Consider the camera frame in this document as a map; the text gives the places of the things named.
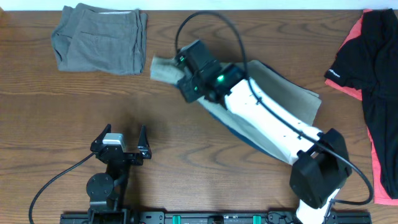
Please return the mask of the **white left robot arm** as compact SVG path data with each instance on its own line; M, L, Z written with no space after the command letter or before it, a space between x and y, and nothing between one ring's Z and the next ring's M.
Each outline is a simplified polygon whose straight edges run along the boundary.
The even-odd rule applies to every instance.
M137 148L139 152L127 152L124 136L112 133L110 124L91 143L90 151L106 164L106 171L93 175L86 185L90 197L89 223L131 222L130 210L123 208L129 171L132 166L141 166L145 159L152 158L145 126L141 128Z

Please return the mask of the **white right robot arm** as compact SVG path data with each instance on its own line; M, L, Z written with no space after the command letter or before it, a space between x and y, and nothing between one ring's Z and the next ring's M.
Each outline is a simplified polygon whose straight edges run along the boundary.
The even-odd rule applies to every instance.
M223 67L200 40L178 50L175 59L185 71L177 85L186 102L204 97L253 126L268 142L266 149L275 149L292 165L289 184L300 199L297 218L325 223L334 197L352 173L343 136L335 129L323 133L309 126L271 98L271 93L287 98L287 91L271 82L260 87L253 74L267 70L261 62Z

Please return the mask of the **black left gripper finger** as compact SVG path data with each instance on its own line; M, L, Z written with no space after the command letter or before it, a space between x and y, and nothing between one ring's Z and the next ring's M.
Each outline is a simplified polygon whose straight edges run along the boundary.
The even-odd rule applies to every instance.
M111 125L107 124L99 136L91 143L92 146L97 146L103 143L106 134L111 132Z
M141 128L137 148L140 150L140 152L150 152L145 125L143 125Z

